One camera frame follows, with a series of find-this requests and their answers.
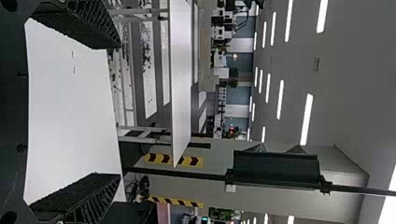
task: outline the black steel beam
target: black steel beam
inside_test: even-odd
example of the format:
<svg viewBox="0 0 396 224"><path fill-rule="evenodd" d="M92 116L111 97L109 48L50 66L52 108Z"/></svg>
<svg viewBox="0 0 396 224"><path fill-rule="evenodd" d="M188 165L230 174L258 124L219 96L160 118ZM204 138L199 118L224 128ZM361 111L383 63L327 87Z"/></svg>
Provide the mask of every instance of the black steel beam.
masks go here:
<svg viewBox="0 0 396 224"><path fill-rule="evenodd" d="M137 168L137 167L122 167L122 171L138 173L138 174L146 174L146 175L166 175L166 176L183 177L183 178L190 178L190 179L225 181L224 175L209 175L209 174L169 171L169 170L160 170L160 169L148 169L148 168Z"/></svg>

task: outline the black machine part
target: black machine part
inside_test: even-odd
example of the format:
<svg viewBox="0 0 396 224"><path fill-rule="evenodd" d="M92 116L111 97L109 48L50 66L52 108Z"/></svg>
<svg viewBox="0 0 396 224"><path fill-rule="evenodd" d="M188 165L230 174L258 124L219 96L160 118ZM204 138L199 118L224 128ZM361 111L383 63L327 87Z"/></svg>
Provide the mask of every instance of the black machine part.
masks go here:
<svg viewBox="0 0 396 224"><path fill-rule="evenodd" d="M316 155L235 151L233 169L225 175L199 174L158 169L122 167L123 172L146 175L166 175L192 179L222 181L227 185L260 188L319 190L396 197L396 191L334 185L320 174Z"/></svg>
<svg viewBox="0 0 396 224"><path fill-rule="evenodd" d="M72 1L59 2L69 6L68 3ZM79 0L78 2L86 3L87 1ZM29 73L24 24L32 17L40 3L40 0L0 1L0 223L38 223L35 214L23 200L27 153L29 151ZM94 18L99 17L98 15L92 16L89 22L97 24ZM59 25L64 28L58 30L59 32L69 33L69 36L80 42L84 42L84 40L78 38L78 29L81 31L81 29L98 28L87 27L89 25L85 22L82 22L81 26L71 26L68 23L69 20L59 20L58 22L61 22L62 24ZM116 47L119 38L114 35L108 37L114 37L110 39L112 43L110 46ZM99 38L98 43L104 43L102 41L103 39ZM108 47L108 44L91 46L94 49Z"/></svg>

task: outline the industrial equipment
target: industrial equipment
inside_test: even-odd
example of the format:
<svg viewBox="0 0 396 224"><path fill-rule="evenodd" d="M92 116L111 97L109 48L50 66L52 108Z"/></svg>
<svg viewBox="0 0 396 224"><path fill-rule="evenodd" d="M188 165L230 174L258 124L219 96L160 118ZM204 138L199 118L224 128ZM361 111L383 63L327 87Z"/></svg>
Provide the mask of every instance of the industrial equipment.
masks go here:
<svg viewBox="0 0 396 224"><path fill-rule="evenodd" d="M128 220L155 223L155 203L113 203L108 210L120 183L118 175L88 175L31 207L23 200L29 128L25 22L33 17L93 49L118 48L120 38L99 0L54 0L41 5L39 0L1 0L0 3L0 223L127 223ZM134 130L133 136L121 137L123 172L208 179L226 185L396 196L395 191L334 185L320 174L315 155L235 151L234 167L225 175L133 167L128 160L128 147L139 146L145 154L151 146L170 146L170 141L161 139L169 134L166 129L144 128ZM190 147L210 148L210 144L190 143ZM138 194L144 197L145 186L140 189Z"/></svg>

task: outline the metal frame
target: metal frame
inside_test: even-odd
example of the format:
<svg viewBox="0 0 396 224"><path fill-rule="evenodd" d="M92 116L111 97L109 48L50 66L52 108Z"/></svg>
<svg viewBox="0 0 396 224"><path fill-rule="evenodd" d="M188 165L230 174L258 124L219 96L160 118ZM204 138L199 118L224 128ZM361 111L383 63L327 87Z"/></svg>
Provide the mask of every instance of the metal frame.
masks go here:
<svg viewBox="0 0 396 224"><path fill-rule="evenodd" d="M138 174L146 175L165 175L173 177L183 177L190 179L202 179L202 180L212 180L212 181L223 181L226 185L237 185L237 186L251 186L260 188L289 188L289 189L312 189L319 190L323 194L330 194L332 191L347 192L347 193L357 193L362 195L372 195L372 196L392 196L396 197L396 191L385 190L385 189L372 189L372 188L361 188L354 186L345 185L334 185L332 182L326 181L324 177L322 180L316 184L312 183L299 183L295 182L279 182L271 179L263 179L259 176L255 178L252 177L241 177L235 176L233 169L229 169L226 175L209 175L209 174L199 174L199 173L189 173L180 171L169 171L169 170L159 170L159 169L148 169L148 168L137 168L137 167L122 167L123 172L132 172Z"/></svg>

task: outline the ceiling light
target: ceiling light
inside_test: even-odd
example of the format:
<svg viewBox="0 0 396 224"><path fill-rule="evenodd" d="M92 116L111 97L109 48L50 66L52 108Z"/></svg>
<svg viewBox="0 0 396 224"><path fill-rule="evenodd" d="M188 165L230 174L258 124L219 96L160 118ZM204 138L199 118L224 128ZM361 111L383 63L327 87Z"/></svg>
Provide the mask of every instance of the ceiling light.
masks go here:
<svg viewBox="0 0 396 224"><path fill-rule="evenodd" d="M265 90L265 103L268 104L270 98L270 83L271 83L271 74L267 75L267 89Z"/></svg>
<svg viewBox="0 0 396 224"><path fill-rule="evenodd" d="M251 112L251 102L252 102L252 96L250 96L250 104L248 105L248 112Z"/></svg>
<svg viewBox="0 0 396 224"><path fill-rule="evenodd" d="M273 23L272 23L272 30L271 30L271 46L274 45L275 41L275 27L276 27L276 12L273 13Z"/></svg>
<svg viewBox="0 0 396 224"><path fill-rule="evenodd" d="M311 111L312 111L313 102L314 102L314 96L312 94L308 93L306 95L303 128L301 130L301 140L300 140L301 146L306 145L306 139L308 137L308 128L309 128L309 121L311 120Z"/></svg>
<svg viewBox="0 0 396 224"><path fill-rule="evenodd" d="M262 47L265 49L265 37L267 37L267 22L264 22L262 27Z"/></svg>
<svg viewBox="0 0 396 224"><path fill-rule="evenodd" d="M259 71L259 68L256 67L256 70L254 72L254 87L257 87L257 72Z"/></svg>
<svg viewBox="0 0 396 224"><path fill-rule="evenodd" d="M253 49L256 50L256 42L257 42L257 32L254 32L254 47Z"/></svg>
<svg viewBox="0 0 396 224"><path fill-rule="evenodd" d="M260 70L259 93L262 93L262 70Z"/></svg>
<svg viewBox="0 0 396 224"><path fill-rule="evenodd" d="M253 103L253 110L251 111L251 121L254 121L254 111L256 110L256 104Z"/></svg>
<svg viewBox="0 0 396 224"><path fill-rule="evenodd" d="M285 42L289 42L290 24L291 24L291 12L292 11L293 11L293 0L289 0L288 17L286 18Z"/></svg>
<svg viewBox="0 0 396 224"><path fill-rule="evenodd" d="M327 5L329 0L320 0L319 14L318 14L318 26L317 33L322 33L324 31L324 24L326 22Z"/></svg>
<svg viewBox="0 0 396 224"><path fill-rule="evenodd" d="M262 126L262 143L265 142L265 126Z"/></svg>
<svg viewBox="0 0 396 224"><path fill-rule="evenodd" d="M282 111L282 101L283 101L283 89L285 87L285 81L280 80L279 84L279 96L277 98L277 111L276 111L276 118L280 119L280 112Z"/></svg>

